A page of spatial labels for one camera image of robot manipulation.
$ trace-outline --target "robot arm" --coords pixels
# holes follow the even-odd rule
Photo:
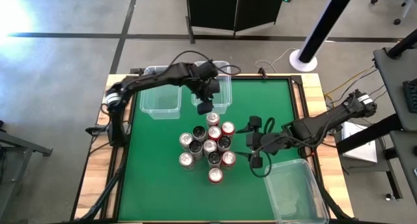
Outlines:
[[[134,93],[162,85],[185,85],[202,101],[197,107],[197,112],[201,115],[212,110],[213,94],[220,91],[220,85],[215,79],[217,75],[218,68],[211,61],[198,67],[193,63],[177,63],[160,73],[130,76],[115,83],[106,93],[110,117],[108,127],[110,145],[123,147],[127,144],[122,126],[123,113]]]
[[[260,168],[263,166],[260,151],[276,155],[279,150],[291,147],[316,148],[322,143],[328,130],[351,118],[370,117],[375,114],[376,109],[376,103],[366,93],[355,90],[339,106],[316,117],[306,117],[285,124],[279,133],[259,133],[258,129],[262,126],[259,117],[250,117],[248,126],[237,133],[253,131],[246,136],[246,145],[253,153],[244,155],[251,161],[251,168]]]

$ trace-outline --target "green table surface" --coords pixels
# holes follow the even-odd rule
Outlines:
[[[220,119],[233,122],[238,130],[247,125],[251,115],[260,116],[263,124],[274,117],[277,132],[282,124],[294,120],[287,80],[232,79],[232,91],[233,102]],[[197,161],[193,171],[179,165],[183,152],[180,134],[206,124],[205,115],[197,115],[187,88],[182,88],[180,119],[153,120],[140,111],[139,98],[134,109],[119,221],[274,219],[264,180],[252,175],[246,158],[238,156],[218,185],[209,182],[209,166],[204,158]],[[231,150],[249,152],[245,140],[244,134],[236,134]],[[295,149],[290,149],[271,158],[272,163],[278,163],[299,157]]]

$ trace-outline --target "soda can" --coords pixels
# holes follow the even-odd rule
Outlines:
[[[219,140],[219,138],[222,136],[222,131],[217,126],[212,126],[208,129],[208,138],[216,141]]]
[[[210,152],[217,150],[217,143],[209,139],[203,143],[203,154],[205,157],[209,156]]]
[[[193,141],[193,136],[190,133],[183,133],[180,136],[180,144],[184,151],[188,151],[191,141]]]
[[[209,113],[206,117],[207,126],[210,128],[211,126],[219,126],[220,123],[220,115],[217,113]]]
[[[232,122],[224,122],[222,124],[222,135],[232,138],[235,134],[235,125]]]
[[[225,169],[230,169],[232,168],[236,163],[236,154],[231,152],[231,151],[227,151],[225,153],[223,153],[222,156],[222,167]]]
[[[189,153],[189,152],[183,152],[183,153],[180,155],[179,161],[180,161],[180,165],[181,165],[181,166],[182,166],[185,170],[191,171],[191,170],[193,170],[193,169],[194,169],[194,164],[195,164],[195,161],[194,161],[194,158],[193,158],[193,156],[191,155],[191,153]]]
[[[230,150],[231,141],[230,138],[226,136],[221,136],[217,142],[217,148],[220,152],[226,152]]]
[[[197,140],[192,141],[190,143],[190,153],[195,160],[200,160],[203,157],[203,145]]]
[[[223,180],[223,172],[219,168],[212,168],[208,172],[208,179],[212,184],[219,184]]]
[[[220,165],[222,164],[222,155],[218,152],[211,152],[208,155],[207,161],[210,168],[220,168]]]
[[[207,138],[206,129],[202,126],[196,126],[193,129],[193,138],[199,142],[204,142]]]

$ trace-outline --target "wooden table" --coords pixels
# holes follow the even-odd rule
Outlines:
[[[321,89],[318,74],[269,74],[269,76],[288,75],[301,76],[304,88],[304,96],[306,97],[307,109],[311,117],[314,117],[326,111],[323,90]],[[106,90],[110,88],[112,84],[121,81],[125,77],[126,75],[124,74],[109,75],[106,83]],[[298,87],[295,88],[295,97],[297,102],[298,114],[300,115],[300,117],[304,117],[300,93],[299,91],[297,91],[297,89]],[[129,114],[130,104],[126,107],[124,115],[126,120],[128,119]],[[106,125],[108,123],[108,116],[99,112],[97,123],[101,125]],[[99,147],[100,145],[103,145],[104,143],[107,143],[107,141],[108,139],[106,135],[99,136],[98,139],[91,145],[91,150],[94,150],[95,148]],[[330,136],[326,137],[324,142],[331,145],[334,145],[335,143],[334,138]],[[119,148],[118,150],[119,151],[117,153],[117,162],[121,159],[121,151],[123,149]],[[108,177],[111,151],[112,147],[107,145],[97,150],[96,152],[94,152],[94,154],[91,154],[88,157],[85,166],[85,173],[81,180],[80,190],[76,199],[76,206],[74,207],[73,211],[74,218],[79,218],[86,214],[104,190],[106,180]],[[336,201],[336,203],[341,207],[341,209],[346,214],[353,217],[353,210],[349,199],[349,194],[347,192],[345,178],[343,177],[343,171],[341,168],[337,150],[332,147],[321,146],[317,149],[317,155],[319,157],[319,164],[325,188],[332,196],[332,198]],[[116,188],[117,186],[115,186],[110,195],[106,217],[112,217],[113,215]]]

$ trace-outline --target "concrete floor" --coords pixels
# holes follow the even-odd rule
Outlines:
[[[102,91],[115,54],[117,39],[4,38],[6,32],[120,33],[130,0],[0,0],[0,119],[9,133],[54,148],[53,156],[33,156],[23,189],[8,211],[8,220],[30,223],[68,220],[87,157],[90,137],[84,129],[95,123]],[[137,0],[128,30],[132,34],[187,33],[185,0]],[[414,7],[398,26],[392,20],[401,13],[401,0],[352,0],[331,36],[401,38],[417,27]],[[308,36],[326,0],[295,0],[283,3],[277,25],[250,35]],[[317,54],[324,91],[329,91],[355,73],[372,65],[372,51],[394,44],[327,42]],[[202,51],[215,60],[225,60],[254,72],[259,59],[273,61],[288,48],[302,42],[198,40],[127,40],[118,74],[131,68],[169,63],[186,49]],[[286,54],[276,63],[278,72],[295,72]],[[201,60],[185,55],[183,61]],[[356,88],[371,92],[382,85],[377,72]],[[377,101],[371,122],[394,112],[388,95]],[[383,173],[346,176],[355,216],[365,221],[414,223],[414,199],[397,160],[394,169],[403,200],[387,202],[390,192]]]

